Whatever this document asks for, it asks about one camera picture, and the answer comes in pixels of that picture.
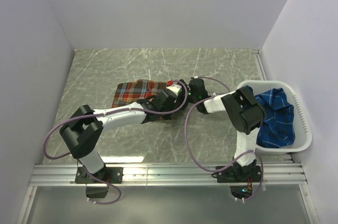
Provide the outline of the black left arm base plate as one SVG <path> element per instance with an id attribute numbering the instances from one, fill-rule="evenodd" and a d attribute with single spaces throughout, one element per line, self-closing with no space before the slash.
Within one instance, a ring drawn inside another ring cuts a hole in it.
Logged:
<path id="1" fill-rule="evenodd" d="M 94 174 L 97 179 L 112 184 L 121 184 L 123 180 L 123 168 L 122 167 L 105 167 L 103 170 Z M 75 181 L 76 184 L 94 184 L 100 183 L 96 179 L 93 179 L 87 172 L 87 169 L 83 166 L 77 169 Z"/>

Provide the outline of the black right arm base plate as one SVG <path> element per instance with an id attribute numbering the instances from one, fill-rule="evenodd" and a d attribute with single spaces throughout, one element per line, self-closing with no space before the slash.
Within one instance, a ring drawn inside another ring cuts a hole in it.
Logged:
<path id="1" fill-rule="evenodd" d="M 218 183 L 246 183 L 260 182 L 263 172 L 261 167 L 255 165 L 253 167 L 231 166 L 228 169 L 212 173 L 212 177 Z"/>

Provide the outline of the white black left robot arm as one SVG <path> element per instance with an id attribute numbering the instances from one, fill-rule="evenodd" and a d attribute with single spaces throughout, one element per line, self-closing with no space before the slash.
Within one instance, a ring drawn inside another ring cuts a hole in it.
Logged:
<path id="1" fill-rule="evenodd" d="M 154 97 L 117 108 L 95 110 L 84 105 L 76 110 L 73 121 L 63 125 L 59 133 L 72 157 L 86 167 L 89 179 L 100 183 L 107 174 L 96 150 L 101 133 L 127 125 L 170 119 L 171 114 L 184 108 L 185 97 L 185 90 L 173 84 Z"/>

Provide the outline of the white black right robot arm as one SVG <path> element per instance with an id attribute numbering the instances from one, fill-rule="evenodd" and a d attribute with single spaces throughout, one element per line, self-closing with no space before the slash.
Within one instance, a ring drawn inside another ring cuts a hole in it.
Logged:
<path id="1" fill-rule="evenodd" d="M 230 170 L 233 177 L 240 182 L 251 176 L 256 167 L 256 140 L 260 127 L 266 118 L 266 111 L 247 87 L 221 95 L 209 95 L 202 78 L 192 78 L 189 82 L 190 102 L 193 108 L 202 114 L 226 112 L 237 131 L 236 151 L 230 165 L 208 172 Z"/>

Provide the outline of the red plaid long sleeve shirt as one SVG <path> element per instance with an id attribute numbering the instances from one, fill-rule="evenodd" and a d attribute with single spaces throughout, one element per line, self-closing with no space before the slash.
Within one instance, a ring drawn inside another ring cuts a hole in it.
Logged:
<path id="1" fill-rule="evenodd" d="M 152 99 L 167 86 L 167 82 L 139 79 L 120 83 L 112 101 L 112 108 L 129 105 L 140 99 Z"/>

